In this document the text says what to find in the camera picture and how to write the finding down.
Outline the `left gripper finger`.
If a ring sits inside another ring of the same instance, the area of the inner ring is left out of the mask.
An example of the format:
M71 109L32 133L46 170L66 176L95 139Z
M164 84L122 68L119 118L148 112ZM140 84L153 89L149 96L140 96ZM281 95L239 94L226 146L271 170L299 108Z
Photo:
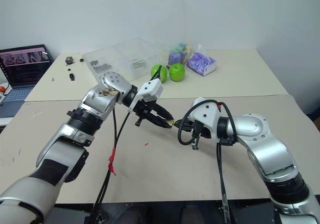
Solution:
M168 110L166 110L164 107L161 105L154 103L153 108L152 108L158 116L164 118L165 120L173 120L173 116L169 113Z
M172 119L163 119L159 116L150 115L147 117L147 120L151 123L153 123L156 126L159 126L161 128L167 128L170 129L173 126L173 120Z

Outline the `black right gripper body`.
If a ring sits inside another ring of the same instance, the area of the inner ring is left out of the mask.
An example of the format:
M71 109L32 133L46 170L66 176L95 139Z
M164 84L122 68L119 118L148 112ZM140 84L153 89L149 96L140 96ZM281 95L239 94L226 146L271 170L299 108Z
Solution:
M208 128L204 127L204 125L199 122L195 121L192 126L192 149L198 150L198 142L199 139L203 137L206 139L211 139L211 132Z

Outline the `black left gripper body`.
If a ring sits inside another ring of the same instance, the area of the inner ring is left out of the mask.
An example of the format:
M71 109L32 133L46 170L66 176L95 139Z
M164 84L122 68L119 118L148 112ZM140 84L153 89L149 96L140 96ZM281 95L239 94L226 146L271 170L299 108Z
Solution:
M145 102L138 101L136 106L134 107L134 113L138 116L138 120L135 123L135 126L140 127L143 120L147 120L147 117L153 115L151 111L153 110L153 105L156 103L155 101Z

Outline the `green apple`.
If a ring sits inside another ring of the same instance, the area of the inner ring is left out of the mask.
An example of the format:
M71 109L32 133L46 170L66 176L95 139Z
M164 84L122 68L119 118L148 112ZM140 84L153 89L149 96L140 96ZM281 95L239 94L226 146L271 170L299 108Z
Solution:
M173 64L169 69L169 76L171 80L179 82L185 77L185 68L182 64Z
M160 64L154 65L151 68L151 80L154 80L156 78L159 78L160 81L163 83L167 79L167 69Z

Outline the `purple item in bag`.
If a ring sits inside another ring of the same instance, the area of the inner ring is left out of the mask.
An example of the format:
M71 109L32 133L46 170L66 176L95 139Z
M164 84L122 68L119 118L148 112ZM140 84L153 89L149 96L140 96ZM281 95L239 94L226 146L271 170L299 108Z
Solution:
M168 56L168 66L172 66L174 64L182 64L185 59L185 54L181 52L171 52Z

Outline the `clear plastic organizer box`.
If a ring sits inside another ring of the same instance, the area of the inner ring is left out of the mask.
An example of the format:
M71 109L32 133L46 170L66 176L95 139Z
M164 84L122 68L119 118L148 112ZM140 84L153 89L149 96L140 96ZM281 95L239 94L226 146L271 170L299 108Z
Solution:
M145 75L150 75L152 67L160 63L159 51L150 42L141 38L123 41L86 53L82 57L98 80L109 72L117 72L131 82ZM90 65L90 61L93 60L108 63L112 69L97 75Z

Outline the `black parts in organizer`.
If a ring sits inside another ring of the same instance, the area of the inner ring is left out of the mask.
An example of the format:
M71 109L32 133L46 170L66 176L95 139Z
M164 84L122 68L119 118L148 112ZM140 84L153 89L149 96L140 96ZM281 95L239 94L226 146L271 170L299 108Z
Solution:
M93 69L93 72L97 75L104 73L105 71L108 71L112 69L112 66L108 63L101 63L98 60L90 61L89 63Z

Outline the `purple gloves plastic pack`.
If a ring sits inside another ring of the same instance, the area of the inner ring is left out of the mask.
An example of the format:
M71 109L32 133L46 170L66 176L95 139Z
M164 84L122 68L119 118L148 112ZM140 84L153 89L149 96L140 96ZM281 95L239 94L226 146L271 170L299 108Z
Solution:
M198 44L196 50L188 58L187 66L204 77L216 70L217 61L208 55L201 44Z

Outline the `green and black packaged items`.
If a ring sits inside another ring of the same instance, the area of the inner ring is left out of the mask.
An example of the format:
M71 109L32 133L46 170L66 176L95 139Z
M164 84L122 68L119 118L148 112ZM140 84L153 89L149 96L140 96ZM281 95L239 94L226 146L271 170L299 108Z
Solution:
M169 51L170 53L179 53L183 59L188 58L192 53L192 47L190 45L179 43L173 49Z

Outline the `dark object beside table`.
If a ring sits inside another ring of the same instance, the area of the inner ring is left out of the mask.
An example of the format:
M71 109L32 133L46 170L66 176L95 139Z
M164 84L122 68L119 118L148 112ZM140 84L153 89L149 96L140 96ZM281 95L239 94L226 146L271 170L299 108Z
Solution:
M316 110L313 113L306 114L306 116L313 122L313 124L320 132L320 110Z

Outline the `open laptop computer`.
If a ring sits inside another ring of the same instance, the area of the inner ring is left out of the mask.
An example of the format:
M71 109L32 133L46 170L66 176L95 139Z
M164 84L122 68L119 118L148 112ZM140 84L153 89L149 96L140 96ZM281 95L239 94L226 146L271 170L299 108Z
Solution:
M17 114L52 62L44 44L0 50L0 68L11 87L0 103L0 118Z

